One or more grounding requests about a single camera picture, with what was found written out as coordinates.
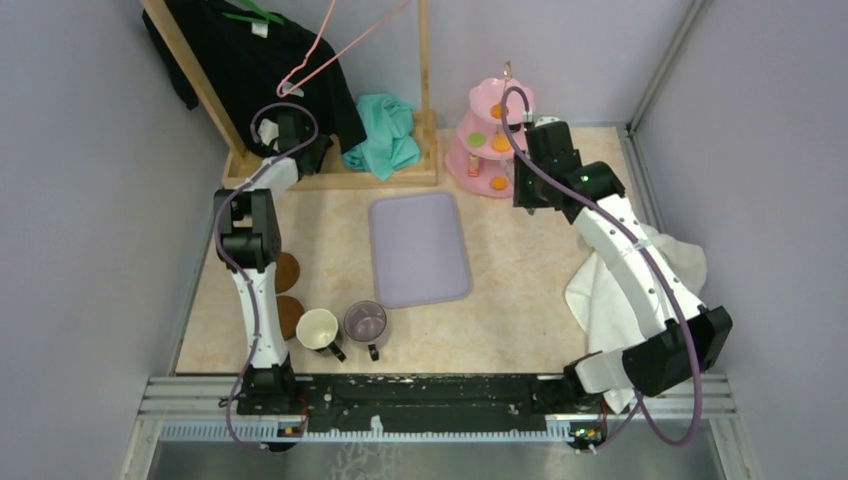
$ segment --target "mug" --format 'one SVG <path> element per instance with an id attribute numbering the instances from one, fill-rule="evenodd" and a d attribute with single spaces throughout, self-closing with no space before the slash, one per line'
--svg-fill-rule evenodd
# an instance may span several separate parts
<path id="1" fill-rule="evenodd" d="M 367 300 L 355 304 L 345 314 L 344 327 L 353 341 L 368 345 L 372 361 L 380 359 L 378 347 L 385 345 L 389 337 L 389 319 L 383 307 Z"/>
<path id="2" fill-rule="evenodd" d="M 333 312 L 317 308 L 304 313 L 295 329 L 300 343 L 321 356 L 334 355 L 340 362 L 347 356 L 342 352 L 342 333 Z"/>

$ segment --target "small bottle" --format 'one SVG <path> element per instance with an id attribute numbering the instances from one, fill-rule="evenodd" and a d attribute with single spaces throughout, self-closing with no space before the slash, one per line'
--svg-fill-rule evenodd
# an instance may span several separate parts
<path id="1" fill-rule="evenodd" d="M 468 157 L 468 176 L 476 177 L 480 175 L 480 157 L 473 153 Z"/>

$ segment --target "purple tray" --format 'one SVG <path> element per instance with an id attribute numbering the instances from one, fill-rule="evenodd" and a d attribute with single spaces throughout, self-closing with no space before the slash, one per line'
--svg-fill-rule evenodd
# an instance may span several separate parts
<path id="1" fill-rule="evenodd" d="M 377 200 L 369 211 L 377 301 L 387 308 L 471 293 L 456 202 L 447 192 Z"/>

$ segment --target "brown coaster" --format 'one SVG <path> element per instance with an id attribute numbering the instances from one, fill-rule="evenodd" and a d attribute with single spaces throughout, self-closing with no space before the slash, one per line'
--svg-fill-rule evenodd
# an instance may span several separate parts
<path id="1" fill-rule="evenodd" d="M 300 278 L 300 264 L 290 253 L 283 252 L 277 259 L 277 275 L 274 277 L 274 291 L 283 293 L 297 283 Z"/>
<path id="2" fill-rule="evenodd" d="M 294 297 L 281 295 L 277 297 L 277 313 L 280 314 L 280 331 L 283 333 L 283 340 L 291 340 L 295 336 L 297 322 L 305 313 L 303 305 Z"/>

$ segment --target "gray floor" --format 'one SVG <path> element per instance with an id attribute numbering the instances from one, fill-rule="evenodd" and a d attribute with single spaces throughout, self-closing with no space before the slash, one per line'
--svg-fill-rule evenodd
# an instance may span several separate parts
<path id="1" fill-rule="evenodd" d="M 666 425 L 681 436 L 685 425 Z M 547 480 L 724 478 L 708 426 L 688 447 L 657 440 L 634 422 L 597 456 L 550 444 L 307 444 L 283 454 L 259 454 L 231 443 L 159 446 L 151 479 Z"/>

